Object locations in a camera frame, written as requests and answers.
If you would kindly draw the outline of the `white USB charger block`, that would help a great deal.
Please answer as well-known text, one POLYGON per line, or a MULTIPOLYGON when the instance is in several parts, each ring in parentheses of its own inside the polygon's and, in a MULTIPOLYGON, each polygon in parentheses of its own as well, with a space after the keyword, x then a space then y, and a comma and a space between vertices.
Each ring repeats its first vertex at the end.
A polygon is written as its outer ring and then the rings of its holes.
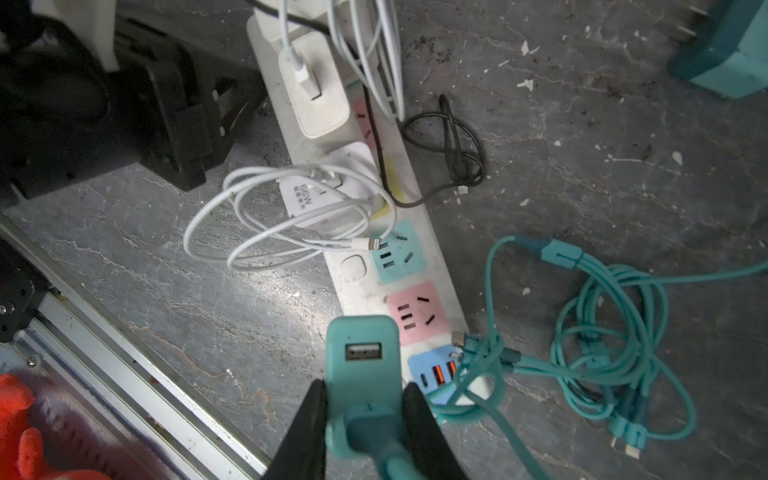
POLYGON ((351 107, 326 37, 309 32, 279 55, 278 65, 299 128, 320 139, 350 120, 351 107))

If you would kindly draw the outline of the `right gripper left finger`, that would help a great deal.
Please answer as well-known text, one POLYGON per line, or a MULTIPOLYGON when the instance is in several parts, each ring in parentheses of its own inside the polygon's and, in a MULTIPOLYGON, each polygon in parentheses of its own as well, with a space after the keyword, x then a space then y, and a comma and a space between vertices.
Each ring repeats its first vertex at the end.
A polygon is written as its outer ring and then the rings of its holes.
POLYGON ((323 380, 316 379, 262 479, 324 479, 326 424, 327 389, 323 380))

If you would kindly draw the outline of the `white power strip colourful sockets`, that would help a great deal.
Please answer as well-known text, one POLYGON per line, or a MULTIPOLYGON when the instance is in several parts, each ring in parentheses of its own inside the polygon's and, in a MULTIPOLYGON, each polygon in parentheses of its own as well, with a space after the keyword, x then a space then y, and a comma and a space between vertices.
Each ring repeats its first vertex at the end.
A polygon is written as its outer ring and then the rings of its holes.
MULTIPOLYGON (((254 10, 247 30, 259 65, 265 75, 267 90, 275 109, 292 161, 307 163, 320 159, 320 146, 300 133, 298 121, 289 105, 289 94, 283 80, 277 80, 276 53, 267 53, 265 39, 257 18, 263 12, 254 10)), ((395 121, 386 120, 378 107, 366 106, 359 86, 352 88, 353 127, 360 140, 375 136, 371 116, 383 146, 388 185, 396 195, 404 186, 406 192, 419 194, 416 177, 395 121)), ((440 250, 437 236, 424 205, 411 209, 395 209, 395 226, 383 236, 376 250, 326 253, 325 258, 343 313, 354 315, 389 314, 400 329, 401 363, 405 384, 413 381, 435 405, 446 405, 455 391, 455 368, 461 366, 461 351, 452 344, 455 333, 467 333, 468 326, 440 250)))

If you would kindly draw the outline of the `teal charger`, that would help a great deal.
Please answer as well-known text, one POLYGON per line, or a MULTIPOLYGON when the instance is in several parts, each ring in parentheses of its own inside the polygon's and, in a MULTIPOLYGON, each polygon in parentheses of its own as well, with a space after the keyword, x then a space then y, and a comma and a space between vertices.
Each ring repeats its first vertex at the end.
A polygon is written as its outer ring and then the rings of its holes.
POLYGON ((667 70, 675 78, 731 99, 767 88, 767 2, 718 1, 702 9, 688 6, 687 36, 667 70))
POLYGON ((329 451, 345 460, 362 459, 371 443, 403 437, 399 330, 387 315, 345 316, 326 332, 329 451))

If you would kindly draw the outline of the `white grey charger block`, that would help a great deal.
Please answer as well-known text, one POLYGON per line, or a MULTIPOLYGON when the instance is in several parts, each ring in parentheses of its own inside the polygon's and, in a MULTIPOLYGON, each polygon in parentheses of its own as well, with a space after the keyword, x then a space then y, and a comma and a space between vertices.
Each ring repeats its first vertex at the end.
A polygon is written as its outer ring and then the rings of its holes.
POLYGON ((384 199, 374 187, 380 183, 368 145, 354 142, 328 153, 299 175, 279 181, 279 189, 291 218, 309 214, 297 226, 335 235, 375 214, 384 199))

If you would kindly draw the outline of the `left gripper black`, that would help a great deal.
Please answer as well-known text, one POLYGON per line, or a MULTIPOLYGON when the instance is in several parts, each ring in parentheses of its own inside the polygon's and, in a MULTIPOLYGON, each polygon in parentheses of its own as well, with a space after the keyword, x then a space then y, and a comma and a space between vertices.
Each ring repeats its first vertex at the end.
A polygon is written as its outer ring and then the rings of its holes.
POLYGON ((30 200, 131 164, 182 191, 221 165, 267 97, 261 74, 116 12, 109 73, 32 1, 1 5, 1 197, 30 200))

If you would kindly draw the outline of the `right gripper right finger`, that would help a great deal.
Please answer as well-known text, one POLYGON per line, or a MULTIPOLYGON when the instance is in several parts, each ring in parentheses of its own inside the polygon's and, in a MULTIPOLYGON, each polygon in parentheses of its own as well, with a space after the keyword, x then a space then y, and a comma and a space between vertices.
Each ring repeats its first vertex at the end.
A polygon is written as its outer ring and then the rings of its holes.
POLYGON ((427 479, 467 480, 428 402, 414 382, 402 394, 405 446, 416 468, 427 479))

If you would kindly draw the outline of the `white charger with black cable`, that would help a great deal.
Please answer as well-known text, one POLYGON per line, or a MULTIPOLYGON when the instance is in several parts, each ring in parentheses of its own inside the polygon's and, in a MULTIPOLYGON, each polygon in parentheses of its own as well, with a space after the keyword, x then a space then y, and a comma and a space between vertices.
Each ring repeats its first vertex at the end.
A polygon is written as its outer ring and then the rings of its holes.
POLYGON ((367 115, 376 145, 382 184, 394 200, 396 206, 405 209, 416 208, 443 190, 456 188, 463 191, 483 182, 485 178, 485 151, 477 135, 470 127, 454 116, 446 96, 441 95, 438 98, 439 111, 422 112, 408 119, 404 117, 400 40, 394 3, 392 1, 378 1, 376 3, 375 28, 370 42, 365 42, 362 37, 360 29, 362 14, 358 12, 358 3, 356 1, 349 3, 355 45, 351 45, 348 40, 342 37, 341 23, 336 17, 336 3, 334 1, 327 3, 326 22, 289 13, 289 3, 287 1, 281 1, 278 7, 269 6, 261 1, 253 1, 251 5, 256 10, 278 20, 283 39, 287 37, 288 25, 290 23, 297 24, 329 36, 337 51, 347 58, 347 62, 363 85, 367 115), (373 68, 369 59, 373 54, 385 57, 384 64, 386 68, 384 70, 384 77, 390 89, 394 92, 392 98, 381 96, 378 88, 374 85, 373 68), (434 187, 424 194, 422 198, 412 202, 403 202, 397 198, 396 194, 390 189, 383 145, 373 117, 372 98, 375 98, 385 110, 389 110, 391 104, 395 105, 395 116, 399 121, 400 134, 403 140, 420 149, 441 153, 444 156, 445 164, 451 177, 449 183, 434 187), (444 140, 440 146, 419 142, 409 135, 409 128, 412 124, 425 119, 439 119, 442 121, 444 140))

